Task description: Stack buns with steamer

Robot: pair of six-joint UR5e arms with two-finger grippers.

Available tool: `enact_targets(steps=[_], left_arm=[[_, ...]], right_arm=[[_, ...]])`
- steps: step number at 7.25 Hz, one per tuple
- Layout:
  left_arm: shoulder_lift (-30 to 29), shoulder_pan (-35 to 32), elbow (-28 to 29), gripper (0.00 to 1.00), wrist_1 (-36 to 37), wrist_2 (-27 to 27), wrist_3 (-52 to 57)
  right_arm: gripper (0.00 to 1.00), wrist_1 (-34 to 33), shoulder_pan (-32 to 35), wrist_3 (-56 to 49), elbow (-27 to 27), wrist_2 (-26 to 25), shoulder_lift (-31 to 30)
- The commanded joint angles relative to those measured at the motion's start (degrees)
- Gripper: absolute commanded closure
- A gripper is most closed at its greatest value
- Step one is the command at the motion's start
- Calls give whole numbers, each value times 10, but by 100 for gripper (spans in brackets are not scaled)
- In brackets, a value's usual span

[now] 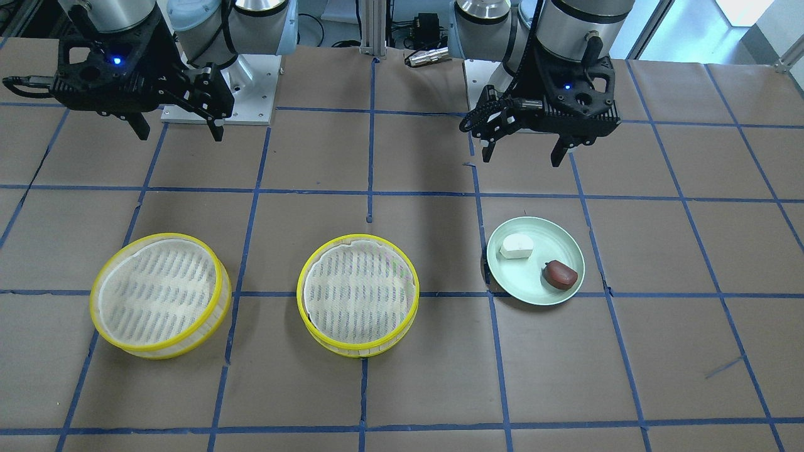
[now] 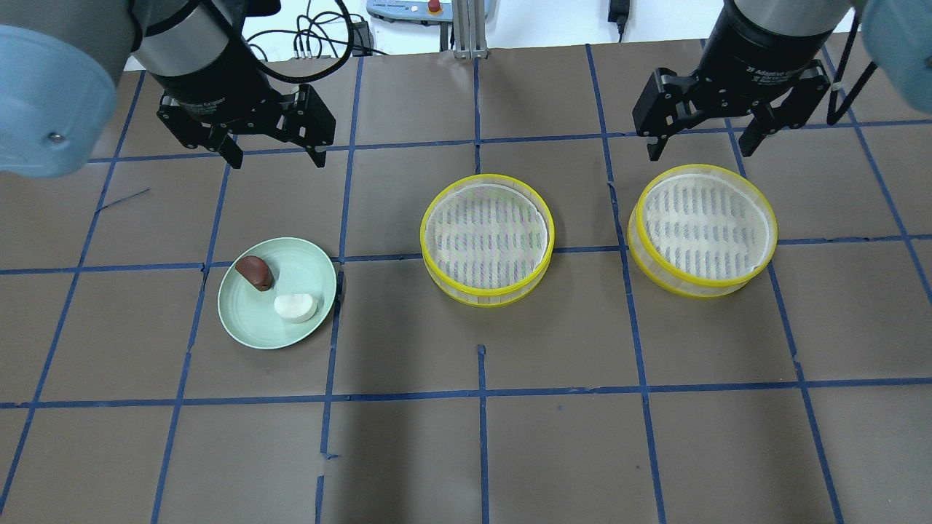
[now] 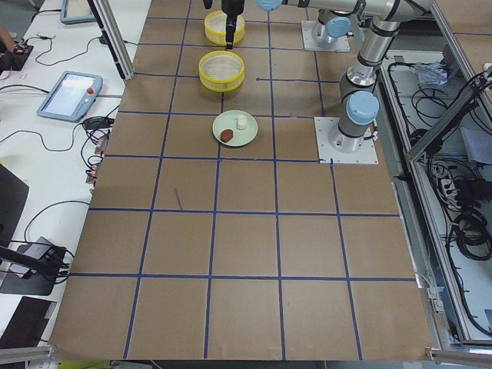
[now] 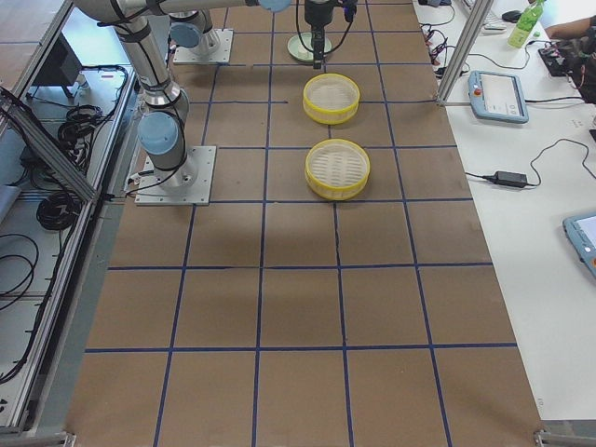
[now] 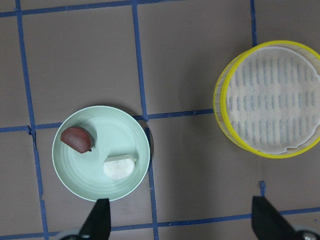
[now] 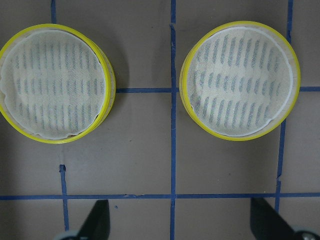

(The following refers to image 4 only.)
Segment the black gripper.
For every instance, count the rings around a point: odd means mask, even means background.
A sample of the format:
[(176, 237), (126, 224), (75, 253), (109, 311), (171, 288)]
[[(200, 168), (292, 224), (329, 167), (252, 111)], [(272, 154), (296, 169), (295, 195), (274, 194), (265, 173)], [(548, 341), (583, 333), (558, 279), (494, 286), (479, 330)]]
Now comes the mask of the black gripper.
[(324, 27), (332, 22), (333, 1), (305, 0), (305, 21), (312, 27), (313, 68), (324, 62)]

